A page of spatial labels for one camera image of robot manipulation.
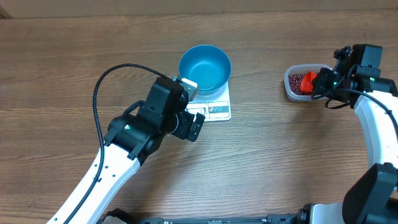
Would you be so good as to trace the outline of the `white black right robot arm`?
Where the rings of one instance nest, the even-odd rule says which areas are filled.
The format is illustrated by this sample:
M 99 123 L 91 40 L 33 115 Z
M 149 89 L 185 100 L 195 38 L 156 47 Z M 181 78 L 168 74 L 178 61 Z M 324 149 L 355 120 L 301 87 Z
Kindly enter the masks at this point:
M 369 169 L 346 193 L 343 223 L 397 223 L 397 87 L 381 77 L 382 47 L 356 44 L 337 49 L 334 68 L 311 81 L 311 98 L 339 101 L 358 117 Z

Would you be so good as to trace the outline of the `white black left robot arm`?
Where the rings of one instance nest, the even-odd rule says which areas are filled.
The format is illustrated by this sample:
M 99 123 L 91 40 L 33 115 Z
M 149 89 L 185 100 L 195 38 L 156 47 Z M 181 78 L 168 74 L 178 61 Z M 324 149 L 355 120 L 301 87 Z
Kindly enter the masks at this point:
M 166 135 L 196 141 L 205 117 L 186 107 L 197 91 L 198 85 L 186 78 L 157 78 L 146 101 L 134 103 L 110 122 L 104 148 L 49 222 L 96 223 Z

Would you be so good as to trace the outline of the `orange scoop with blue handle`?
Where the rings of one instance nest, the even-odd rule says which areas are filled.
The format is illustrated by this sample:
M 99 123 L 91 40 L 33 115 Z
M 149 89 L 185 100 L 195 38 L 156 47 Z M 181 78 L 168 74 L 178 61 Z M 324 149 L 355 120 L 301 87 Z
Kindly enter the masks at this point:
M 308 71 L 302 78 L 300 90 L 305 93 L 311 93 L 313 90 L 312 81 L 317 77 L 318 73 Z

